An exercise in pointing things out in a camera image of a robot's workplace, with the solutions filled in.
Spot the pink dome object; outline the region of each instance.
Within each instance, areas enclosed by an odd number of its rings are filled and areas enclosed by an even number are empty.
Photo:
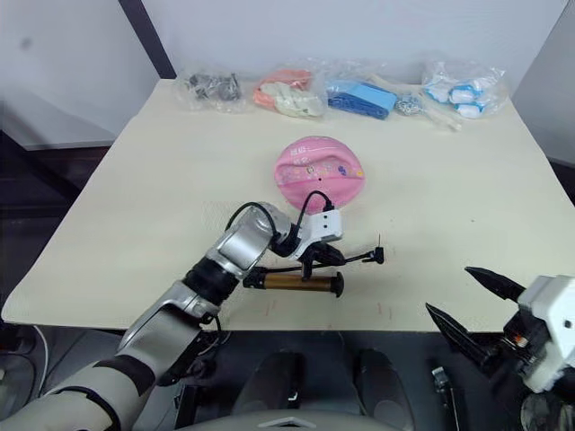
[[[336,208],[363,189],[365,174],[358,158],[342,142],[327,136],[308,136],[289,145],[276,162],[274,177],[287,201],[301,209],[313,190],[325,193]],[[319,213],[325,204],[313,195],[305,210]]]

